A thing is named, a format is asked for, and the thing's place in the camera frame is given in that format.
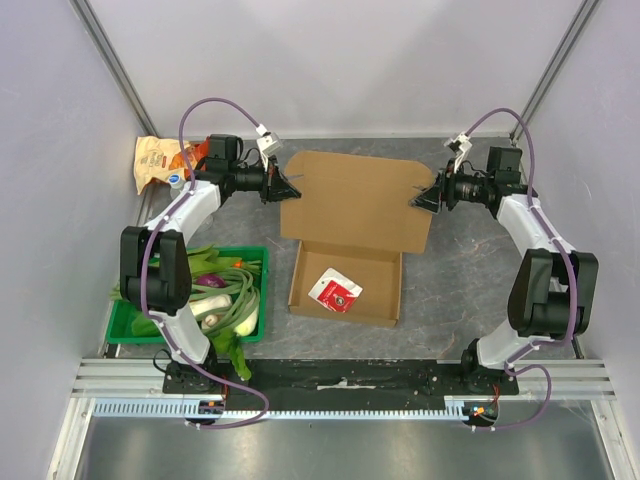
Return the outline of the brown cardboard box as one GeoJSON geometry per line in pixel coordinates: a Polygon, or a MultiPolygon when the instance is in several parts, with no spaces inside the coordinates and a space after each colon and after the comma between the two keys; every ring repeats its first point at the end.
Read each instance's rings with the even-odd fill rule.
{"type": "Polygon", "coordinates": [[[285,174],[302,193],[282,202],[281,235],[299,242],[288,307],[292,314],[393,328],[400,318],[404,254],[424,252],[432,216],[409,201],[435,177],[424,164],[302,151],[285,174]],[[363,288],[346,313],[308,296],[334,268],[363,288]]]}

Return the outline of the white paper packet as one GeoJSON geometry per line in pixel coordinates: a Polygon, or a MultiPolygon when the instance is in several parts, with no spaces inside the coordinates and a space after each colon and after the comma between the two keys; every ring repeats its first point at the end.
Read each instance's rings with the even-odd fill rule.
{"type": "Polygon", "coordinates": [[[329,311],[346,313],[362,292],[360,285],[334,268],[328,268],[311,287],[308,296],[329,311]]]}

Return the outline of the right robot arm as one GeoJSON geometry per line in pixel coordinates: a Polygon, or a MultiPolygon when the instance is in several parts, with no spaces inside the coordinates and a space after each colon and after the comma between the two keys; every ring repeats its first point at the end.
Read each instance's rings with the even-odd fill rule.
{"type": "Polygon", "coordinates": [[[458,381],[467,392],[514,378],[514,364],[542,346],[565,345],[588,328],[599,263],[567,242],[522,180],[522,151],[492,147],[483,169],[470,166],[468,141],[448,143],[453,156],[434,183],[410,201],[433,214],[462,202],[484,206],[507,231],[521,264],[507,301],[507,318],[463,351],[458,381]]]}

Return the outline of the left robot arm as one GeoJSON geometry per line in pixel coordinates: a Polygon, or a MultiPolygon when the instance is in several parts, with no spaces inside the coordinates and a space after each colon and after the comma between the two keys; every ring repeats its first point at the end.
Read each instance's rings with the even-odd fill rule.
{"type": "Polygon", "coordinates": [[[208,361],[211,343],[196,325],[188,306],[192,279],[187,243],[205,218],[236,192],[256,192],[264,203],[299,199],[301,192],[280,172],[277,135],[258,129],[259,161],[238,158],[240,138],[211,135],[206,154],[194,168],[182,149],[182,167],[189,171],[181,193],[157,217],[141,227],[129,226],[120,237],[120,293],[159,328],[174,362],[187,365],[185,382],[208,393],[219,382],[219,369],[208,361]]]}

